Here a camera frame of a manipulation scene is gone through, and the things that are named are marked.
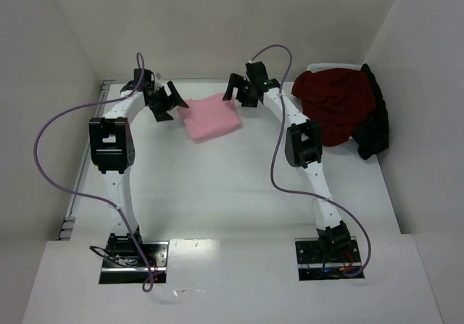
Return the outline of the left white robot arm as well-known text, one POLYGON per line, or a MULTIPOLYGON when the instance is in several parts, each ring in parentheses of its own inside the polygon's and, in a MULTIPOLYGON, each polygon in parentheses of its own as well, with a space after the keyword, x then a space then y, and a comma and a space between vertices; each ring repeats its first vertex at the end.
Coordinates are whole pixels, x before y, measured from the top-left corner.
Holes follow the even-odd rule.
POLYGON ((136 159, 131 123, 143 109, 157 122, 171 121, 171 110, 188 109, 174 83, 163 86, 151 70, 136 68, 133 79, 120 90, 116 104, 89 121, 91 161, 102 174, 114 213, 106 252, 112 257, 143 257, 139 224, 133 211, 130 173, 136 159))

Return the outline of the pink t-shirt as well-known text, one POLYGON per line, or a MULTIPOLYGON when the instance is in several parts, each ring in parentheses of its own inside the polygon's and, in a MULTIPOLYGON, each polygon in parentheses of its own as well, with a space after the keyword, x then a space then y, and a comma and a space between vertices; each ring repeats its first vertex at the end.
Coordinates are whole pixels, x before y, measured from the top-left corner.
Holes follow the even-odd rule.
POLYGON ((241 127, 235 104, 223 101, 222 94, 204 99, 188 99, 188 108, 180 107, 178 113, 192 141, 201 142, 224 136, 241 127))

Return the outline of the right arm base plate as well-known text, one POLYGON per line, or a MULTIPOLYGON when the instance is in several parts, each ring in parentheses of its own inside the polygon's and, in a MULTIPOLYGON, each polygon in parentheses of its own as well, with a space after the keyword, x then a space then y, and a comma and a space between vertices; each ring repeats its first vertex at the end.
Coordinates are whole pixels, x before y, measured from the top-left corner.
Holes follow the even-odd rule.
POLYGON ((332 254, 324 252, 317 238, 295 241, 300 281, 350 279, 362 266, 357 241, 352 237, 348 246, 332 254))

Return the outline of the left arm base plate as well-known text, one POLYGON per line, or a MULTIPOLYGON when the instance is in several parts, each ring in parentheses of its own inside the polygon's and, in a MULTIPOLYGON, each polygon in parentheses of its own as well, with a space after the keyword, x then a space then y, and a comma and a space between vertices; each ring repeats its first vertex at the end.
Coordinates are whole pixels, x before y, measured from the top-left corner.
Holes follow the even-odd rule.
MULTIPOLYGON (((165 283, 167 278, 168 241, 146 242, 141 249, 154 273, 154 283, 165 283)), ((99 284, 142 284, 148 277, 148 267, 131 241, 105 249, 95 248, 102 258, 99 284)))

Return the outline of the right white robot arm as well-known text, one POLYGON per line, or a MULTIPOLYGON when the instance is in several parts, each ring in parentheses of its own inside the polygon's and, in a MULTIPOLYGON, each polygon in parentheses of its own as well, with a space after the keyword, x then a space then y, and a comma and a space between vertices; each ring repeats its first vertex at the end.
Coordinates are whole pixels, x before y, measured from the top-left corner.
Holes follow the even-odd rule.
POLYGON ((243 107, 262 103, 281 122, 278 141, 284 142, 283 152, 290 167, 308 180, 311 192, 288 189, 288 193, 311 196, 316 200, 314 214, 320 255, 323 261, 333 262, 349 248, 351 234, 341 216, 341 206, 333 201, 323 170, 323 147, 318 121, 303 114, 283 92, 283 86, 268 76, 262 62, 247 62, 246 75, 231 73, 223 95, 243 107))

